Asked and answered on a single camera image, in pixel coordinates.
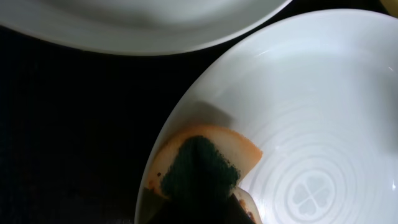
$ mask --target dark background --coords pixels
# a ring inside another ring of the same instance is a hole
[[[152,145],[200,74],[258,29],[332,8],[386,13],[378,0],[293,0],[248,34],[163,57],[85,52],[0,27],[0,223],[132,223]]]

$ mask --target embossed logo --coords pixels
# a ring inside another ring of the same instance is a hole
[[[291,184],[287,205],[298,220],[312,221],[322,217],[335,196],[332,179],[321,171],[299,175]]]

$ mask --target plate rim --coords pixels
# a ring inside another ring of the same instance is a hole
[[[36,32],[32,29],[29,29],[28,27],[21,26],[17,23],[12,23],[12,22],[4,22],[0,18],[0,26],[7,27],[8,29],[11,29],[13,31],[16,31],[20,34],[28,35],[30,37],[39,39],[39,40],[44,40],[46,42],[50,42],[53,44],[61,45],[61,46],[66,46],[66,47],[71,47],[73,49],[78,49],[78,50],[83,50],[83,51],[90,51],[90,52],[96,52],[96,53],[101,53],[101,54],[111,54],[111,55],[124,55],[124,56],[163,56],[163,55],[175,55],[175,54],[182,54],[182,53],[187,53],[187,52],[193,52],[197,50],[202,50],[206,49],[209,47],[214,47],[216,45],[225,43],[229,40],[232,40],[234,38],[237,38],[250,30],[255,29],[256,27],[260,26],[264,22],[268,21],[270,18],[274,17],[278,12],[280,12],[283,8],[285,8],[291,1],[293,0],[282,0],[282,4],[280,4],[277,8],[275,8],[273,11],[256,21],[255,23],[246,26],[245,28],[238,30],[236,32],[233,32],[230,35],[227,35],[225,37],[221,37],[216,40],[212,40],[210,42],[206,42],[203,44],[199,44],[196,46],[192,46],[186,49],[175,49],[175,50],[165,50],[165,51],[153,51],[153,52],[135,52],[134,50],[128,50],[128,51],[119,51],[119,50],[110,50],[112,47],[108,47],[108,49],[104,49],[101,47],[87,47],[82,43],[76,43],[75,41],[69,41],[67,38],[63,37],[56,37],[51,34],[45,34],[43,32]]]
[[[221,63],[222,60],[225,58],[229,57],[231,54],[234,53],[234,51],[239,48],[240,46],[244,45],[246,42],[249,42],[251,39],[256,38],[258,35],[260,35],[263,32],[268,32],[268,30],[272,29],[275,26],[279,26],[280,24],[290,22],[291,20],[295,19],[300,19],[302,17],[312,17],[312,16],[317,16],[317,15],[328,15],[328,14],[359,14],[360,16],[372,16],[372,17],[378,17],[381,19],[390,19],[394,21],[398,21],[395,17],[392,17],[390,15],[386,15],[380,12],[374,12],[374,11],[368,11],[368,10],[363,10],[363,9],[325,9],[325,10],[319,10],[319,11],[312,11],[312,12],[307,12],[303,14],[299,14],[296,16],[288,17],[286,19],[283,19],[281,21],[275,22],[267,27],[264,27],[253,34],[249,35],[245,39],[241,40],[238,42],[236,45],[232,46],[230,49],[228,49],[223,55],[221,55],[218,59],[216,59],[193,83],[192,85],[188,88],[188,90],[183,94],[181,99],[178,101],[178,103],[174,106],[172,112],[169,114],[167,117],[165,123],[162,126],[162,129],[160,130],[158,136],[156,137],[154,146],[151,149],[151,152],[149,154],[144,172],[142,173],[141,177],[141,183],[137,195],[137,201],[136,201],[136,209],[134,212],[134,223],[139,223],[139,212],[141,208],[141,200],[142,200],[142,195],[143,195],[143,190],[144,190],[144,181],[146,179],[146,176],[149,171],[149,166],[151,165],[152,161],[154,160],[155,154],[157,153],[157,148],[161,144],[161,139],[164,138],[164,136],[167,134],[166,129],[170,126],[171,120],[170,118],[174,117],[177,111],[180,110],[180,107],[184,103],[184,101],[187,100],[187,97],[189,93],[191,93],[195,87],[201,82],[202,79],[208,76],[209,71],[212,70],[214,67],[216,67],[218,64]]]

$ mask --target yellow object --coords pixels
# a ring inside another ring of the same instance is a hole
[[[390,15],[398,17],[398,0],[380,0],[380,2]]]

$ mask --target black surface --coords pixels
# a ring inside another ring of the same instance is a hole
[[[293,0],[256,30],[331,8],[385,13],[377,0]],[[133,220],[146,160],[174,105],[253,32],[187,54],[120,57],[0,27],[0,223]]]

